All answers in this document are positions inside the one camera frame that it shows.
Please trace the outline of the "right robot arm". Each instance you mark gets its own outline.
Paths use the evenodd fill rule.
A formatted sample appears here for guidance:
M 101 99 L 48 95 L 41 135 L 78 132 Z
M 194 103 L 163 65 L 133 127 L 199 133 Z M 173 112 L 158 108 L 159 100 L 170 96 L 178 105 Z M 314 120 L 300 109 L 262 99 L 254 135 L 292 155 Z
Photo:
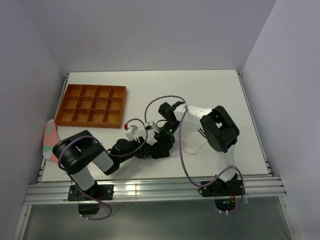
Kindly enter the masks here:
M 221 171 L 215 177 L 220 179 L 216 183 L 216 189 L 222 195 L 229 194 L 234 188 L 232 180 L 241 175 L 239 169 L 235 167 L 234 157 L 234 149 L 240 131 L 225 108 L 220 105 L 215 108 L 201 108 L 178 101 L 173 105 L 163 103 L 158 113 L 167 120 L 168 124 L 172 125 L 169 130 L 171 134 L 178 131 L 178 149 L 182 169 L 189 181 L 199 188 L 201 185 L 192 180 L 184 163 L 182 125 L 184 122 L 191 123 L 204 130 L 206 141 L 219 155 Z

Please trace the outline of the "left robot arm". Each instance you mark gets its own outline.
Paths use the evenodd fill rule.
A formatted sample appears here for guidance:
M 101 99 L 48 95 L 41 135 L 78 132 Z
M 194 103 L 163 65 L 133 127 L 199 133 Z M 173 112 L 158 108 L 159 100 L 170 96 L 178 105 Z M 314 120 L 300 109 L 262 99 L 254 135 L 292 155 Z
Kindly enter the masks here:
M 59 168 L 78 185 L 79 194 L 91 200 L 98 193 L 98 184 L 89 171 L 89 163 L 94 163 L 108 176 L 116 172 L 126 160 L 150 156 L 151 146 L 143 137 L 136 140 L 121 138 L 111 149 L 106 150 L 89 131 L 84 130 L 58 142 L 52 153 L 58 159 Z

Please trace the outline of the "orange compartment tray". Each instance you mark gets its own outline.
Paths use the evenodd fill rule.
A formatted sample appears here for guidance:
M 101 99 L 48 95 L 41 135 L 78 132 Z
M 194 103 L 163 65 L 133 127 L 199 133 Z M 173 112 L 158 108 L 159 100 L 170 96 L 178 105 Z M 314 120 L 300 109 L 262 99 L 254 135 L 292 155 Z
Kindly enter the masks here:
M 69 84 L 60 102 L 58 126 L 122 127 L 127 88 L 119 85 Z

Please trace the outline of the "pink patterned sock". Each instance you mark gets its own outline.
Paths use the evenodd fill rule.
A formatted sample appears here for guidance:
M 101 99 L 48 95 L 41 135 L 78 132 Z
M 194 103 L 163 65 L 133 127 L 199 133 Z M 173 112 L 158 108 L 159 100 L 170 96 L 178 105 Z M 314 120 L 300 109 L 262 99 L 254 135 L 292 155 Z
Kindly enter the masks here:
M 43 157 L 51 162 L 58 163 L 58 158 L 53 154 L 54 146 L 60 141 L 57 124 L 53 119 L 49 120 L 45 126 L 43 134 Z

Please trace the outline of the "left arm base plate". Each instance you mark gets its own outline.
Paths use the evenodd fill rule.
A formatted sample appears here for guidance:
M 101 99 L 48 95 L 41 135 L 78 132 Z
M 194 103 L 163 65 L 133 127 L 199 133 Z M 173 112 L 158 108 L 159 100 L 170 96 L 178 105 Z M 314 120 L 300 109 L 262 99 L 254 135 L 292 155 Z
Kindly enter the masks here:
M 109 201 L 113 199 L 114 194 L 114 185 L 113 184 L 97 184 L 84 191 L 85 194 L 91 198 L 95 198 L 101 201 Z M 90 201 L 88 198 L 81 192 L 81 189 L 77 185 L 72 185 L 69 188 L 69 193 L 67 200 L 70 202 L 81 202 L 81 201 Z

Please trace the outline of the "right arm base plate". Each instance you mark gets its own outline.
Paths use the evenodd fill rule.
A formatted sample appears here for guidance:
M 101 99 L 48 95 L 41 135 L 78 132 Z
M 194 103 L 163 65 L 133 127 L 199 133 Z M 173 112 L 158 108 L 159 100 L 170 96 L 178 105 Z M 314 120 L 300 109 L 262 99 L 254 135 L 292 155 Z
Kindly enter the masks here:
M 228 182 L 224 182 L 218 179 L 211 185 L 198 189 L 198 193 L 203 197 L 241 197 L 243 190 L 241 180 L 230 180 Z

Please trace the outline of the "aluminium rail frame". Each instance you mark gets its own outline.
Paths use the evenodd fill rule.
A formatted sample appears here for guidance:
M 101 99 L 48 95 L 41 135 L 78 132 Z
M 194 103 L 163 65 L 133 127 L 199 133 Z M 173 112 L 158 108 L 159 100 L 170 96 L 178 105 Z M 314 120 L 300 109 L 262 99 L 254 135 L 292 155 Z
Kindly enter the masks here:
M 237 70 L 71 72 L 69 84 L 126 85 L 134 105 L 145 106 L 167 95 L 161 83 L 171 83 L 178 96 L 202 105 L 228 105 L 241 118 L 248 140 L 257 153 L 237 165 L 245 178 L 248 201 L 224 216 L 214 209 L 213 197 L 202 197 L 186 177 L 113 178 L 112 216 L 105 220 L 80 219 L 76 203 L 67 201 L 70 183 L 47 181 L 58 172 L 43 162 L 36 184 L 28 186 L 14 233 L 16 240 L 299 240 L 287 194 L 267 160 L 250 105 Z

